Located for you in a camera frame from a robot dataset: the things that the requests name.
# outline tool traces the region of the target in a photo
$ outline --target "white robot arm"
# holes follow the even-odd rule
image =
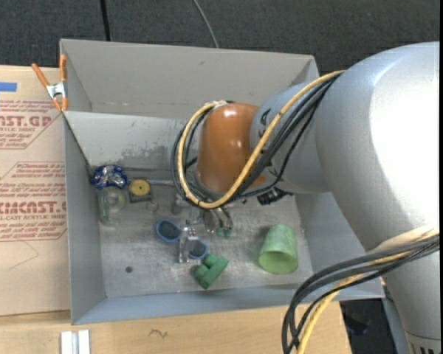
[[[251,128],[252,145],[302,86],[270,97]],[[278,187],[332,192],[366,251],[439,221],[439,44],[372,56],[326,92]],[[280,170],[286,142],[263,173]],[[441,352],[439,252],[385,277],[412,354]]]
[[[179,178],[184,184],[190,125],[214,108],[196,171],[201,198],[212,196],[203,201],[183,185],[186,196],[212,209],[246,196],[248,187],[250,195],[274,184],[296,194],[330,192],[366,251],[438,231],[439,43],[381,52],[304,87],[280,91],[259,108],[223,102],[199,110],[178,144]],[[214,193],[224,195],[213,201]],[[439,354],[439,251],[385,280],[411,354]]]

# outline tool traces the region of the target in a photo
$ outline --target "yellow cable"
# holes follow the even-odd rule
[[[430,232],[430,233],[426,234],[424,237],[422,237],[422,240],[432,237],[432,236],[437,236],[437,235],[439,235],[439,232],[437,232],[437,231]],[[393,256],[379,258],[378,260],[371,261],[369,264],[370,265],[378,265],[380,263],[393,261],[393,260],[396,260],[397,258],[405,256],[408,253],[410,253],[410,251],[407,251],[407,252],[401,253],[401,254],[395,254]],[[341,287],[341,286],[353,283],[355,280],[362,277],[363,275],[365,275],[365,273],[352,275],[350,277],[347,277],[344,280],[339,281],[333,288],[337,288],[337,287]],[[298,346],[297,354],[304,354],[305,353],[305,348],[306,348],[307,342],[312,334],[313,328],[314,328],[315,324],[317,323],[317,320],[320,318],[320,314],[325,310],[327,305],[333,300],[333,298],[335,296],[337,296],[338,293],[339,293],[339,291],[329,294],[328,296],[323,298],[321,300],[321,302],[319,302],[317,304],[317,306],[313,309],[313,311],[310,315],[309,321],[305,324],[305,327],[303,328],[303,334],[302,334],[302,338],[301,338],[299,346]]]
[[[231,186],[231,188],[218,200],[214,202],[204,202],[200,201],[189,189],[187,182],[185,180],[184,175],[184,165],[182,163],[183,155],[184,155],[184,147],[185,147],[185,140],[187,139],[188,133],[190,131],[190,128],[192,124],[196,121],[198,117],[200,117],[206,110],[215,107],[217,105],[220,105],[221,102],[214,102],[211,104],[208,104],[204,106],[203,108],[199,109],[193,116],[190,118],[179,143],[179,149],[177,153],[177,170],[179,174],[180,183],[182,186],[182,189],[184,190],[186,196],[194,202],[197,206],[200,206],[204,209],[215,209],[216,207],[220,207],[222,204],[227,202],[233,194],[235,194],[236,190],[240,187],[240,185],[244,182],[244,180],[248,177],[251,171],[251,167],[253,166],[255,160],[257,159],[259,153],[263,149],[264,145],[266,144],[269,136],[271,135],[272,131],[274,130],[274,127],[278,124],[278,122],[281,120],[282,116],[310,89],[314,88],[318,84],[331,79],[332,77],[336,76],[337,74],[340,74],[344,71],[336,71],[329,74],[326,74],[322,77],[319,77],[318,79],[314,80],[307,86],[304,86],[300,91],[298,91],[294,97],[292,97],[286,105],[283,106],[283,108],[275,115],[274,119],[271,121],[269,126],[267,127],[266,131],[264,132],[263,136],[259,140],[259,143],[256,145],[253,153],[251,154],[250,158],[248,159],[247,163],[245,164],[243,170],[241,171],[239,177],[236,179],[235,183]]]

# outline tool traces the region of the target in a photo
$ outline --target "metal bracket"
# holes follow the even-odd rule
[[[90,354],[90,331],[61,332],[60,354]]]

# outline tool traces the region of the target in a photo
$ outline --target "cardboard sheet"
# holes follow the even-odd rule
[[[66,310],[62,119],[31,67],[0,66],[0,83],[16,85],[0,89],[0,315]]]

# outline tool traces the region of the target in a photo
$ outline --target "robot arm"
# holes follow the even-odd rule
[[[250,126],[253,152],[262,144],[267,126],[303,87],[293,86],[268,98],[249,122],[236,121],[236,127]],[[303,124],[289,131],[265,166],[264,184],[253,185],[254,190],[275,182],[285,192],[331,192],[366,251],[419,227],[438,229],[439,44],[382,52],[327,86],[319,85],[316,93],[321,100],[303,106],[309,112]],[[291,109],[304,100],[300,98]],[[218,115],[226,116],[225,121],[217,122],[216,115],[210,114],[204,125],[229,130],[233,125],[227,122],[236,118],[237,109],[223,109],[228,114]],[[288,114],[281,117],[281,127],[291,124]],[[204,128],[201,137],[202,155],[204,145],[224,145],[222,139],[204,135]],[[238,137],[244,139],[231,140],[236,144],[232,153],[246,152],[247,135]],[[239,156],[241,163],[244,152]],[[238,175],[223,178],[227,167],[210,174],[212,167],[205,165],[198,166],[201,180],[207,176],[234,180]],[[223,193],[229,183],[211,191]],[[385,280],[411,354],[440,353],[439,252],[392,271]]]

